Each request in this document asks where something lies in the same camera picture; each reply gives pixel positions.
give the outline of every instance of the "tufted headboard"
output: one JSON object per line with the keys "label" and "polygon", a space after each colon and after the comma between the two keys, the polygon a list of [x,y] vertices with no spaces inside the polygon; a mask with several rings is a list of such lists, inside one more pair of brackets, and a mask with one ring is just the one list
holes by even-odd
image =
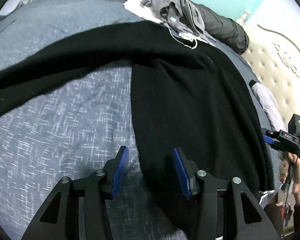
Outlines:
{"label": "tufted headboard", "polygon": [[286,36],[260,25],[245,27],[249,10],[237,22],[249,36],[249,47],[242,57],[259,81],[274,94],[285,124],[300,115],[300,50]]}

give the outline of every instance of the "gray comforter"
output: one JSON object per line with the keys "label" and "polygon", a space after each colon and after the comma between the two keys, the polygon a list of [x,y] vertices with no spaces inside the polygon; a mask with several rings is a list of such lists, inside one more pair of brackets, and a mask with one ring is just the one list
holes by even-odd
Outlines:
{"label": "gray comforter", "polygon": [[[36,0],[0,22],[0,70],[66,36],[140,20],[117,0]],[[241,56],[213,43],[234,62],[247,86],[257,80]],[[130,162],[121,192],[107,202],[113,238],[186,239],[145,187],[131,122],[130,78],[130,62],[112,62],[0,117],[0,224],[12,240],[21,239],[61,177],[89,175],[121,145],[129,147]],[[261,126],[270,128],[251,96]],[[276,152],[272,160],[277,174]]]}

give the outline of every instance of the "metal screw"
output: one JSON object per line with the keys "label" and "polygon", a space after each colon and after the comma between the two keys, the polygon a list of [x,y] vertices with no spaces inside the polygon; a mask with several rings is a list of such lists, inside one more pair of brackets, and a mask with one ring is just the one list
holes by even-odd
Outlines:
{"label": "metal screw", "polygon": [[68,183],[70,181],[70,178],[69,177],[63,177],[63,178],[61,178],[61,183],[63,183],[63,184],[66,184],[66,183]]}
{"label": "metal screw", "polygon": [[232,181],[233,181],[235,184],[240,184],[240,183],[241,183],[241,179],[238,178],[238,177],[234,177],[234,178],[232,179]]}
{"label": "metal screw", "polygon": [[105,174],[105,171],[104,170],[97,170],[96,171],[96,175],[97,176],[103,176]]}
{"label": "metal screw", "polygon": [[206,173],[205,171],[202,171],[202,170],[199,170],[199,171],[197,172],[197,174],[198,174],[200,177],[204,177],[204,176],[207,175],[207,173]]}

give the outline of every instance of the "finger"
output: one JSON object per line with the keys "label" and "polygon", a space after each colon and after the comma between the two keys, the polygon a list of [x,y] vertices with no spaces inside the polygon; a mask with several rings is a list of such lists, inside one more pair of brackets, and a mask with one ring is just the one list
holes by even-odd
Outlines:
{"label": "finger", "polygon": [[279,159],[280,160],[284,160],[284,154],[283,154],[283,151],[281,151],[281,150],[278,150],[278,157],[279,157]]}
{"label": "finger", "polygon": [[288,173],[287,173],[287,172],[286,172],[286,173],[280,173],[280,174],[279,174],[279,180],[280,180],[281,182],[283,182],[283,181],[286,180],[287,176],[288,176]]}
{"label": "finger", "polygon": [[282,162],[280,162],[279,165],[279,173],[286,173],[288,172],[288,168],[289,168],[289,164],[287,160],[283,160]]}
{"label": "finger", "polygon": [[297,155],[292,154],[292,153],[288,153],[288,156],[289,156],[289,159],[290,159],[291,162],[296,163],[296,161],[298,159]]}

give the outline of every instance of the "human hand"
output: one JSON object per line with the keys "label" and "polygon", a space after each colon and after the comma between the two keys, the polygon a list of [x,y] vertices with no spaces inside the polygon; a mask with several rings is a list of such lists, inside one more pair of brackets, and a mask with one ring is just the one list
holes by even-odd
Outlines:
{"label": "human hand", "polygon": [[[294,166],[294,177],[293,177],[293,188],[292,193],[296,199],[296,205],[300,204],[300,159],[297,161],[297,156],[295,154],[289,153],[288,157],[292,163],[295,164]],[[279,179],[281,182],[284,182],[287,175],[288,175],[288,161],[283,160],[279,166]]]}

